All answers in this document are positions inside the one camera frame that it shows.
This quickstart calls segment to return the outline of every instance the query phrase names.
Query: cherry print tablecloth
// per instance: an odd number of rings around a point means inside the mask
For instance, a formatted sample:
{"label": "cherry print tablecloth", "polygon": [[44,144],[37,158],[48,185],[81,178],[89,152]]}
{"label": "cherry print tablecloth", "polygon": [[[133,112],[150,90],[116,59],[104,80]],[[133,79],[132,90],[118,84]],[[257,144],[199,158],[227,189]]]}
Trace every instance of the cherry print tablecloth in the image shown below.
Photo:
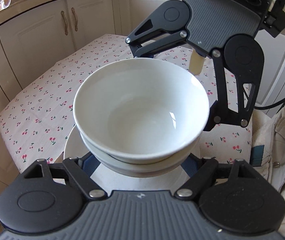
{"label": "cherry print tablecloth", "polygon": [[[69,57],[57,62],[37,80],[21,91],[0,113],[3,140],[20,172],[33,161],[45,158],[53,163],[61,153],[74,126],[73,100],[85,78],[103,65],[132,53],[124,36],[106,34]],[[155,56],[188,69],[191,50],[176,47]],[[207,91],[210,105],[217,99],[213,63],[205,60],[197,79]],[[235,77],[226,72],[230,109],[237,110]],[[235,158],[249,161],[251,122],[247,128],[216,125],[203,132],[200,140],[202,156],[214,156],[221,163]]]}

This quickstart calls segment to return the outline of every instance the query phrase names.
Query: cabinet handle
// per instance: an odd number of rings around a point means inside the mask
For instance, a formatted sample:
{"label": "cabinet handle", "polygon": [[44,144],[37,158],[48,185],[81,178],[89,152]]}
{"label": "cabinet handle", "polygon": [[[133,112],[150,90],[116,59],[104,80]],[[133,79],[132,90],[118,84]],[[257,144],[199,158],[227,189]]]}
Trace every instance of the cabinet handle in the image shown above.
{"label": "cabinet handle", "polygon": [[68,22],[67,22],[67,19],[65,17],[65,12],[64,11],[61,11],[61,15],[62,15],[62,18],[65,22],[65,34],[68,35]]}
{"label": "cabinet handle", "polygon": [[71,8],[71,11],[72,11],[72,13],[74,14],[74,17],[75,17],[75,31],[78,31],[78,17],[77,17],[77,15],[76,15],[76,12],[75,12],[75,8]]}

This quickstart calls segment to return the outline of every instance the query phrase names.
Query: teal fabric patch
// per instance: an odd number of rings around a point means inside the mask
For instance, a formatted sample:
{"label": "teal fabric patch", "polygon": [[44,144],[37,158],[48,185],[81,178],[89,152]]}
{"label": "teal fabric patch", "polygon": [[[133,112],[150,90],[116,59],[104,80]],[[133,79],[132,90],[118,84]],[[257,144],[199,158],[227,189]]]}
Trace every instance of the teal fabric patch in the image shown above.
{"label": "teal fabric patch", "polygon": [[265,145],[255,146],[251,149],[249,164],[253,167],[260,167],[262,165]]}

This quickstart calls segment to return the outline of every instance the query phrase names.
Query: gray ribbed panel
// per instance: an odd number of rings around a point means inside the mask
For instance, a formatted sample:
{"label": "gray ribbed panel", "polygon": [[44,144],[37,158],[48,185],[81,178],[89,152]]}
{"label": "gray ribbed panel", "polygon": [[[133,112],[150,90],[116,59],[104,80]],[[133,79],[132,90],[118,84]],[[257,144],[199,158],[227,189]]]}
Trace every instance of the gray ribbed panel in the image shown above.
{"label": "gray ribbed panel", "polygon": [[284,240],[276,232],[242,237],[218,229],[192,202],[176,200],[169,191],[114,191],[107,200],[89,203],[73,224],[58,232],[21,236],[5,231],[0,240]]}
{"label": "gray ribbed panel", "polygon": [[260,17],[233,0],[184,0],[192,10],[188,41],[207,52],[222,48],[235,34],[253,36]]}

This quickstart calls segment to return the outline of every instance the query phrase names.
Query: stacked bowl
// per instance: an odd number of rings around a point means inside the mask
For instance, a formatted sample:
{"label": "stacked bowl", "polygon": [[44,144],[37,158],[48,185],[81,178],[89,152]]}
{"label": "stacked bowl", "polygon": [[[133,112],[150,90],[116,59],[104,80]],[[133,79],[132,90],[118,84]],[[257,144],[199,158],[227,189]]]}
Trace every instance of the stacked bowl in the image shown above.
{"label": "stacked bowl", "polygon": [[143,178],[167,173],[188,157],[207,123],[209,101],[185,69],[132,58],[91,74],[76,93],[73,114],[102,164]]}

